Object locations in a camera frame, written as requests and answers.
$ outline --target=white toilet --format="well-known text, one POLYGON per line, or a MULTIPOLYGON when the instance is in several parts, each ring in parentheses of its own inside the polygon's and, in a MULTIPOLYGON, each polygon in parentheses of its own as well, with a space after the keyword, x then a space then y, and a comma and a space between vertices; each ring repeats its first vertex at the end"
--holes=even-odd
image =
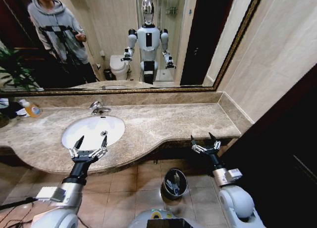
POLYGON ((129 70, 129 62, 121 61, 121 58, 123 58, 123 55, 111 55, 110 57, 110 69, 117 81, 126 80, 129 70))

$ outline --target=mirror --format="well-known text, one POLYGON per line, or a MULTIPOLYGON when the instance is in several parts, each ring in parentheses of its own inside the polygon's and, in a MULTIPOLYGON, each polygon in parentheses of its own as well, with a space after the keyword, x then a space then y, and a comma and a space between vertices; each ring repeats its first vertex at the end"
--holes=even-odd
POLYGON ((234 1, 0 0, 0 93, 215 90, 234 1))

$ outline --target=man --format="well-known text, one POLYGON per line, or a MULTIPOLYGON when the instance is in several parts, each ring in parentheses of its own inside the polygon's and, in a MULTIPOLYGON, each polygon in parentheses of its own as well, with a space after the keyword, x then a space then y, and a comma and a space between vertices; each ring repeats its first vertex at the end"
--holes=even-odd
POLYGON ((87 37, 72 12, 59 0, 32 0, 28 12, 44 48, 64 63, 71 86, 96 82, 82 44, 87 37))

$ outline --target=marble countertop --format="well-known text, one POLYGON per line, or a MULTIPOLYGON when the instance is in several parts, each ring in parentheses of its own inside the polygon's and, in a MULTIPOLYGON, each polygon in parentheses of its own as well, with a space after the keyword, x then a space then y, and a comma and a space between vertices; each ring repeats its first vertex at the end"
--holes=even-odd
MULTIPOLYGON (((122 138, 90 166, 90 172, 114 169, 143 157, 169 140, 240 137, 241 134, 217 103, 110 106, 105 115, 125 124, 122 138)), ((10 146, 30 166, 49 173, 67 174, 73 167, 68 149, 61 144, 64 130, 91 117, 87 107, 44 108, 38 118, 14 119, 0 129, 0 146, 10 146)))
POLYGON ((142 88, 152 88, 151 84, 139 81, 99 81, 93 83, 87 83, 84 85, 71 87, 72 89, 86 89, 86 90, 101 90, 105 86, 106 89, 142 89, 142 88))

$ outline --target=black cable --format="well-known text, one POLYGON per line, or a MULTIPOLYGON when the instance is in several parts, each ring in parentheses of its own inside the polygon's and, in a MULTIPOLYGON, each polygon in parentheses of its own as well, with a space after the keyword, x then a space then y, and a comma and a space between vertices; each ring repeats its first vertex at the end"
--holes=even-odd
POLYGON ((16 208, 16 207, 13 207, 13 208, 1 219, 0 223, 3 222, 4 219, 5 219, 15 208, 16 208))
POLYGON ((24 227, 24 224, 29 224, 29 223, 31 223, 32 221, 33 221, 33 219, 32 219, 32 220, 29 220, 29 221, 27 221, 27 222, 18 222, 18 223, 16 223, 16 224, 10 225, 10 226, 7 227, 7 228, 23 228, 23 227, 24 227))
POLYGON ((86 228, 90 228, 88 225, 86 225, 81 219, 80 219, 80 217, 79 216, 77 216, 78 217, 78 220, 81 222, 81 224, 83 224, 83 226, 84 227, 86 227, 86 228))
POLYGON ((12 219, 12 220, 8 221, 8 222, 5 224, 5 226, 4 226, 3 228, 6 228, 6 226, 7 226, 10 222, 13 222, 13 221, 15 221, 15 222, 17 222, 17 223, 15 223, 15 224, 13 224, 13 225, 10 225, 10 226, 7 227, 7 228, 13 228, 13 227, 23 228, 23 227, 24 227, 24 224, 26 224, 26 223, 31 223, 33 219, 32 219, 32 220, 29 220, 29 221, 27 221, 27 222, 23 222, 23 219, 26 218, 26 216, 31 212, 31 210, 33 209, 33 207, 34 207, 34 203, 32 203, 32 206, 31 206, 30 210, 24 215, 24 217, 22 217, 22 219, 20 219, 20 220, 12 219))
POLYGON ((27 197, 25 200, 21 200, 21 201, 18 201, 18 202, 12 202, 12 203, 8 203, 8 204, 4 204, 2 206, 0 206, 0 211, 1 210, 4 210, 4 209, 7 209, 7 208, 10 208, 10 207, 17 207, 17 206, 20 206, 20 205, 23 205, 23 204, 27 204, 27 203, 33 203, 37 201, 37 198, 34 198, 34 197, 27 197))

